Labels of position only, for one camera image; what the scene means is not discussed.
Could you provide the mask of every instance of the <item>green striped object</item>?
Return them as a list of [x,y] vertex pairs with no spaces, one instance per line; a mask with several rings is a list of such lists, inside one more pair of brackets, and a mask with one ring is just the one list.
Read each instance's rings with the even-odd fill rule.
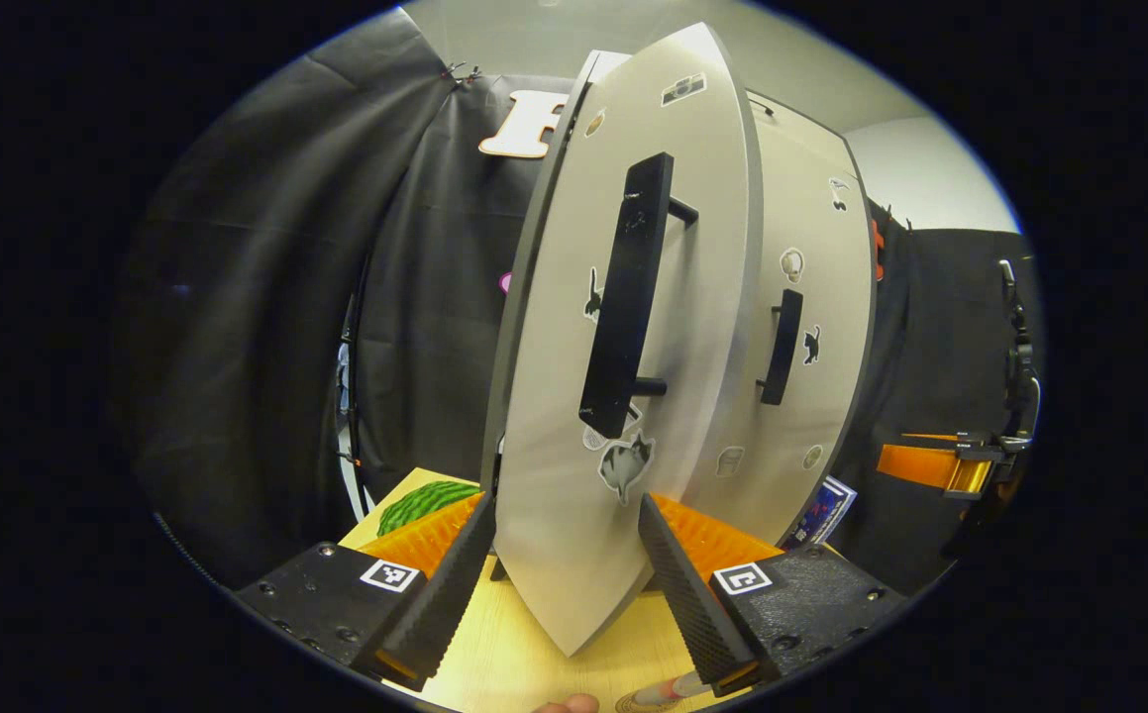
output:
[[451,505],[452,502],[463,501],[465,497],[475,495],[481,488],[474,483],[459,483],[452,481],[437,481],[420,486],[406,493],[401,501],[385,507],[379,516],[379,536],[396,530],[408,522],[435,513],[435,511]]

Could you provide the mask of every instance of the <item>black door handle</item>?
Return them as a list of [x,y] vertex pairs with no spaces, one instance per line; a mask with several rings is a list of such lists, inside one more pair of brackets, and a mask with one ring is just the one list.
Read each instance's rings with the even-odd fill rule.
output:
[[804,319],[804,296],[800,292],[786,289],[781,293],[781,307],[773,307],[778,316],[776,321],[776,344],[771,348],[771,363],[768,365],[768,378],[758,379],[755,383],[762,387],[761,403],[781,406],[785,397],[785,385],[790,383],[790,366],[794,363],[794,348],[798,347],[798,325]]
[[649,331],[666,216],[674,215],[689,226],[697,222],[697,209],[669,195],[674,171],[675,158],[666,153],[627,169],[600,317],[577,412],[582,423],[604,437],[622,435],[631,396],[666,393],[665,380],[641,378],[636,371]]

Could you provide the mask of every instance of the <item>white ceiling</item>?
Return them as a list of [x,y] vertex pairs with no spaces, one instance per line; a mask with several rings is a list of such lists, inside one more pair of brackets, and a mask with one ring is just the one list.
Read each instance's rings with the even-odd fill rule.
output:
[[416,0],[404,3],[447,62],[484,73],[573,78],[591,49],[634,54],[696,22],[719,33],[759,91],[845,133],[930,111],[799,23],[737,0]]

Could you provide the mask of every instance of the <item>yellow table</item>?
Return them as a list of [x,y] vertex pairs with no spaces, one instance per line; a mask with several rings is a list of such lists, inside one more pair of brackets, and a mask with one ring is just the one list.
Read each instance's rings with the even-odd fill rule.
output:
[[[412,471],[340,544],[357,548],[371,542],[385,507],[434,481],[465,482]],[[565,700],[573,693],[596,696],[602,713],[611,713],[623,695],[691,672],[692,659],[662,594],[642,594],[592,644],[566,658],[538,627],[511,582],[490,581],[494,565],[495,557],[487,556],[437,676],[428,680],[421,693],[389,681],[385,684],[465,713],[529,713],[548,700]],[[579,586],[571,582],[569,587]],[[591,587],[590,582],[584,587]],[[683,713],[714,703],[714,695],[704,693],[680,700],[672,710]]]

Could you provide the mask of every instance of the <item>finger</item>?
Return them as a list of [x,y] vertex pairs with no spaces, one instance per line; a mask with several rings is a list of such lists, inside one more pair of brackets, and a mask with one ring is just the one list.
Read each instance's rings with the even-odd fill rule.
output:
[[574,693],[565,699],[569,713],[599,713],[600,702],[592,695]]

